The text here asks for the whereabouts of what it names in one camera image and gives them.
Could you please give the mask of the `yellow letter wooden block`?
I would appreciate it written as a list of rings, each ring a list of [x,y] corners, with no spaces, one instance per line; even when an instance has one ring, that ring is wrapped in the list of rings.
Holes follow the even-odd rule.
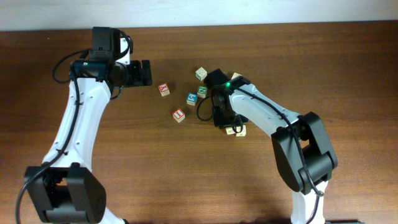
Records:
[[[226,128],[226,133],[227,133],[227,135],[236,134],[236,133],[237,133],[237,132],[236,132],[236,128],[234,128],[234,127],[228,127],[228,128]]]

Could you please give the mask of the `wooden block with red side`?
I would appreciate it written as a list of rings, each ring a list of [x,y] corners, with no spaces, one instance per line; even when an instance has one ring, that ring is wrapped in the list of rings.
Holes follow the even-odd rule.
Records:
[[[237,126],[236,128],[235,128],[235,130],[236,130],[236,136],[237,137],[243,137],[243,136],[245,136],[246,135],[246,126],[245,125],[242,125],[242,126]]]

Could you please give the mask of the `blue number 5 block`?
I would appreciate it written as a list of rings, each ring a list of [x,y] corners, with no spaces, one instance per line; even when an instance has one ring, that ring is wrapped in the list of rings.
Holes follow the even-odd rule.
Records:
[[[189,93],[187,96],[187,104],[195,106],[198,100],[198,96],[195,93]]]

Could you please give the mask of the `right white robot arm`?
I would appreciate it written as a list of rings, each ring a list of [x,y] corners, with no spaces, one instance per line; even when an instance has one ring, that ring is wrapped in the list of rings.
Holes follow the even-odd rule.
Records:
[[[252,121],[272,140],[279,175],[292,190],[292,223],[325,223],[324,193],[333,169],[338,165],[336,154],[320,117],[290,111],[270,100],[246,78],[206,78],[216,126],[231,126],[241,132],[241,117]]]

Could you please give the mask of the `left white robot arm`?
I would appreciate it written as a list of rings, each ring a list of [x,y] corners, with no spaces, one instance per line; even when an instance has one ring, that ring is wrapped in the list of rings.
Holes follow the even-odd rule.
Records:
[[[70,64],[69,96],[57,136],[40,166],[29,166],[27,192],[43,223],[127,223],[106,205],[105,188],[92,173],[93,147],[113,90],[151,85],[150,63],[132,61],[133,41],[80,51]]]

